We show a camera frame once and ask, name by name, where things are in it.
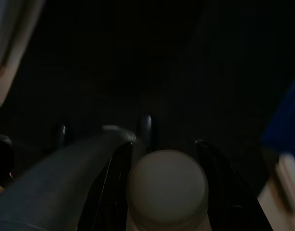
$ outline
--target dark floor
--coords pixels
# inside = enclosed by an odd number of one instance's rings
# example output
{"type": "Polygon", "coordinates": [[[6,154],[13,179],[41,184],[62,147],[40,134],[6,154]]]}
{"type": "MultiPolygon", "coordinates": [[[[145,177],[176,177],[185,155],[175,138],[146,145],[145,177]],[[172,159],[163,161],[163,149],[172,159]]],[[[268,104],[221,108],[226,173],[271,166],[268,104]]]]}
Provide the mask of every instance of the dark floor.
{"type": "Polygon", "coordinates": [[[149,112],[160,148],[195,157],[206,139],[259,193],[258,140],[295,74],[295,5],[161,3],[48,1],[0,108],[19,172],[46,155],[61,120],[80,137],[135,129],[149,112]]]}

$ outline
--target blue object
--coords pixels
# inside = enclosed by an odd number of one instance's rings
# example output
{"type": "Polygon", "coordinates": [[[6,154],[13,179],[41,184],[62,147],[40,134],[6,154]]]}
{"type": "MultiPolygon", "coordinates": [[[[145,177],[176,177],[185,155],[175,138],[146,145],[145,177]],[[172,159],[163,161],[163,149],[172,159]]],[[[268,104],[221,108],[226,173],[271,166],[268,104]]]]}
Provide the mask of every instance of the blue object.
{"type": "Polygon", "coordinates": [[[295,156],[295,80],[261,137],[261,143],[279,153],[289,152],[295,156]]]}

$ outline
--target dark background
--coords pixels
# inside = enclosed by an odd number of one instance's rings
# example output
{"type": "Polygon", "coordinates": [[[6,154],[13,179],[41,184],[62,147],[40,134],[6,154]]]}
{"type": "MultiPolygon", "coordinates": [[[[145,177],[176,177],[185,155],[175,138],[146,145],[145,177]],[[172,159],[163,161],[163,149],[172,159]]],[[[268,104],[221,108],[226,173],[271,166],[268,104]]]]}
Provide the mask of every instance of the dark background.
{"type": "Polygon", "coordinates": [[[292,1],[52,1],[10,93],[0,133],[17,174],[46,156],[52,128],[75,138],[155,116],[159,148],[225,153],[259,193],[259,137],[295,75],[292,1]]]}

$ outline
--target gray curved arm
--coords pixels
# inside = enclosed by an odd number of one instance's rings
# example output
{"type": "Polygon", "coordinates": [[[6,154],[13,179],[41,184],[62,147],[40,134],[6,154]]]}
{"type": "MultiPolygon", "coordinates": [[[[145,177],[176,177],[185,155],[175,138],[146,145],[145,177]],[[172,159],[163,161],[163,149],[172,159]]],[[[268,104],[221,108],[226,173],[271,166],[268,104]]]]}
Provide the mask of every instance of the gray curved arm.
{"type": "Polygon", "coordinates": [[[0,195],[0,230],[74,231],[94,179],[129,141],[131,132],[107,131],[47,157],[0,195]]]}

